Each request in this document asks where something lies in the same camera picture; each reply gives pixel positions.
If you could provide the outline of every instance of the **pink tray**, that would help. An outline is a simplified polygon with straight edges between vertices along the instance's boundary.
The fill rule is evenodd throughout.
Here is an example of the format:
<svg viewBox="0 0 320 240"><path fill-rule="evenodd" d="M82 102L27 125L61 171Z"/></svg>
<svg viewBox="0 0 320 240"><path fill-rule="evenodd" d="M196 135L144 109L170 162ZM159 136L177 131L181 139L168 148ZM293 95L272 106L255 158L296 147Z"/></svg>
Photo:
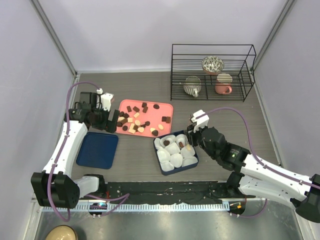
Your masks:
<svg viewBox="0 0 320 240"><path fill-rule="evenodd" d="M143 110L142 103L147 104L148 111L146 113L142 112ZM160 108L155 109L154 104L158 104ZM127 106L131 107L132 109L131 112L128 112ZM134 111L134 106L140 109L139 111L140 115L137 118L134 118L134 114L136 113L136 111ZM120 103L119 111L128 113L130 116L129 118L133 118L133 122L135 122L135 120L138 119L141 122L141 124L144 124L146 121L149 121L150 125L145 127L144 132L141 133L136 131L135 134L128 132L129 129L127 131L123 131L122 127L117 127L115 132L118 134L128 134L128 135L155 138L155 136L151 134L150 128L155 128L156 130L158 130L159 132L158 136L166 135L171 132L171 123L172 123L172 117L174 112L174 107L171 104L125 99ZM162 117L171 117L171 122L166 123L161 121ZM124 126L128 126L129 128L130 124L131 123L127 122ZM163 125L164 127L163 130L160 130L158 128L159 124Z"/></svg>

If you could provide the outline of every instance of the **pink mug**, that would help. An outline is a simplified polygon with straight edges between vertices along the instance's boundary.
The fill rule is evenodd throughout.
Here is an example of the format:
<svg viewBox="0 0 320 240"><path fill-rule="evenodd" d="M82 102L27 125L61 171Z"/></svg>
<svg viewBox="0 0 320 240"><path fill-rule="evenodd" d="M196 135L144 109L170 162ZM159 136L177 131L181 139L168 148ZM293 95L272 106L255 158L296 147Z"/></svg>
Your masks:
<svg viewBox="0 0 320 240"><path fill-rule="evenodd" d="M230 94L232 93L232 76L227 73L220 73L216 78L215 91L217 94Z"/></svg>

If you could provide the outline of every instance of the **white wall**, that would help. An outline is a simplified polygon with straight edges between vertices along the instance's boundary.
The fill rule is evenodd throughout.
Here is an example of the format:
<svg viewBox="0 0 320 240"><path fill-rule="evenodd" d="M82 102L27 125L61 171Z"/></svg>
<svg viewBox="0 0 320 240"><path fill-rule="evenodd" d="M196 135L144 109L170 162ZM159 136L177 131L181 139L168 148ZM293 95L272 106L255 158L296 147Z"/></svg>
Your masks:
<svg viewBox="0 0 320 240"><path fill-rule="evenodd" d="M256 71L284 165L309 176L320 174L319 9L319 0L296 1Z"/></svg>
<svg viewBox="0 0 320 240"><path fill-rule="evenodd" d="M72 75L28 0L0 1L0 36L0 235L20 240Z"/></svg>
<svg viewBox="0 0 320 240"><path fill-rule="evenodd" d="M254 44L286 0L40 0L78 71L169 69L172 43Z"/></svg>

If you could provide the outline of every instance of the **beige bowl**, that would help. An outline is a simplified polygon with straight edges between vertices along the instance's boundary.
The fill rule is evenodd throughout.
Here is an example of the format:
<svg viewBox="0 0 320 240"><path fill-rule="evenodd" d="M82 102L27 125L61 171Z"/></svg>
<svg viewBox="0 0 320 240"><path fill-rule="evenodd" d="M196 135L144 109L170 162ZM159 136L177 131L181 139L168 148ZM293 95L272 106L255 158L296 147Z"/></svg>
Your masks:
<svg viewBox="0 0 320 240"><path fill-rule="evenodd" d="M209 75L218 75L224 67L224 61L217 56L207 56L202 60L202 69Z"/></svg>

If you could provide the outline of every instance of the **mug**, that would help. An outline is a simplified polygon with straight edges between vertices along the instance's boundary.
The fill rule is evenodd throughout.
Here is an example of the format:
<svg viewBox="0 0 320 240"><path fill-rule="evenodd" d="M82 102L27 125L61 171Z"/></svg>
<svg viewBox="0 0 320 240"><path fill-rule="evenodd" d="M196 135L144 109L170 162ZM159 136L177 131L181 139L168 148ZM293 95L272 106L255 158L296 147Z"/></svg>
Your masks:
<svg viewBox="0 0 320 240"><path fill-rule="evenodd" d="M216 78L215 91L217 94L230 94L232 92L232 76L228 73L220 73Z"/></svg>
<svg viewBox="0 0 320 240"><path fill-rule="evenodd" d="M198 97L201 91L201 80L197 76L187 77L183 85L183 90L195 98Z"/></svg>

